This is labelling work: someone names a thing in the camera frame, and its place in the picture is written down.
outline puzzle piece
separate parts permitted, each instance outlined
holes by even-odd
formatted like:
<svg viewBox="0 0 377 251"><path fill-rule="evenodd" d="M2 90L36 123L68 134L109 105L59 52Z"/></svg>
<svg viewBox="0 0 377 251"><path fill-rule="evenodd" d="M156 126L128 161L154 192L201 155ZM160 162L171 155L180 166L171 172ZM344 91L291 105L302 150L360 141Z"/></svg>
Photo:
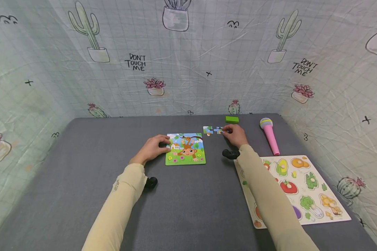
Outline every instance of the puzzle piece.
<svg viewBox="0 0 377 251"><path fill-rule="evenodd" d="M216 132L217 134L221 134L222 133L222 127L216 127L214 129L214 132Z"/></svg>
<svg viewBox="0 0 377 251"><path fill-rule="evenodd" d="M212 129L213 129L212 127L202 127L204 134L206 134L207 136L210 136L211 134L213 134Z"/></svg>

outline beige sleeve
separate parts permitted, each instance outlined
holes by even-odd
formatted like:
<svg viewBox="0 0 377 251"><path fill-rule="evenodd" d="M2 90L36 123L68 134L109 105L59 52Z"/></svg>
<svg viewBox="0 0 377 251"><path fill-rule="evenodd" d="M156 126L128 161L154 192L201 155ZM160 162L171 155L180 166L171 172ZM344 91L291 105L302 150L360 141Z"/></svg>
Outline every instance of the beige sleeve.
<svg viewBox="0 0 377 251"><path fill-rule="evenodd" d="M130 164L124 169L96 217L83 251L120 250L131 209L141 196L146 179L141 164Z"/></svg>
<svg viewBox="0 0 377 251"><path fill-rule="evenodd" d="M237 161L246 175L246 181L276 250L318 250L300 225L287 196L258 154L249 145L242 145L239 150L241 154Z"/></svg>

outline grid pattern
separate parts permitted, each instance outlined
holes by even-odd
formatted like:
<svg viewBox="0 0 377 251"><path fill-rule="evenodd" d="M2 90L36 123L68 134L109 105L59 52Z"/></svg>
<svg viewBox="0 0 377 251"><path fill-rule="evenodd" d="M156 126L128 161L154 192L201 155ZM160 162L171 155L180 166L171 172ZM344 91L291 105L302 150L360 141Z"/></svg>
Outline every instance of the grid pattern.
<svg viewBox="0 0 377 251"><path fill-rule="evenodd" d="M377 1L192 0L184 32L164 27L162 0L80 2L98 20L109 63L93 61L88 37L71 25L68 11L80 24L74 1L0 1L0 15L17 18L0 22L0 133L13 146L0 162L0 224L56 141L51 135L95 114L88 103L112 117L199 115L226 114L238 99L242 113L279 113L299 138L307 133L334 182L363 178L352 208L377 243L377 55L365 49L377 33ZM276 28L294 10L302 24L283 60L268 63ZM128 67L130 53L146 56L144 71ZM318 64L306 76L292 69L303 58ZM162 96L144 84L153 77L166 84ZM291 98L295 84L310 85L314 97Z"/></svg>

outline green block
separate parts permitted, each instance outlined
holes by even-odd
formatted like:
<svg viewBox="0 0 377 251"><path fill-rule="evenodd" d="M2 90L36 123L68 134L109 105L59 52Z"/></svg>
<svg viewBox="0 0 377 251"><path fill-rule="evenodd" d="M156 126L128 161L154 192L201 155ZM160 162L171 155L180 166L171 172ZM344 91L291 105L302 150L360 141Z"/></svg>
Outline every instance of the green block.
<svg viewBox="0 0 377 251"><path fill-rule="evenodd" d="M239 118L238 117L232 117L232 116L226 116L225 122L231 123L231 124L239 124Z"/></svg>

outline black object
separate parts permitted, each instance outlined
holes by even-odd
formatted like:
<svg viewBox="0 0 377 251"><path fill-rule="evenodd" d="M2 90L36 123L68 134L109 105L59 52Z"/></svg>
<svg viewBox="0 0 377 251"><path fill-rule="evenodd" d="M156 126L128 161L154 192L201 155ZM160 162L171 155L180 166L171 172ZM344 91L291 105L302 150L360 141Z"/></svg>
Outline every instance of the black object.
<svg viewBox="0 0 377 251"><path fill-rule="evenodd" d="M225 156L228 159L237 159L240 156L239 151L229 151L228 149L225 149L222 151L222 155Z"/></svg>
<svg viewBox="0 0 377 251"><path fill-rule="evenodd" d="M145 188L153 189L158 184L158 180L155 177L147 178Z"/></svg>

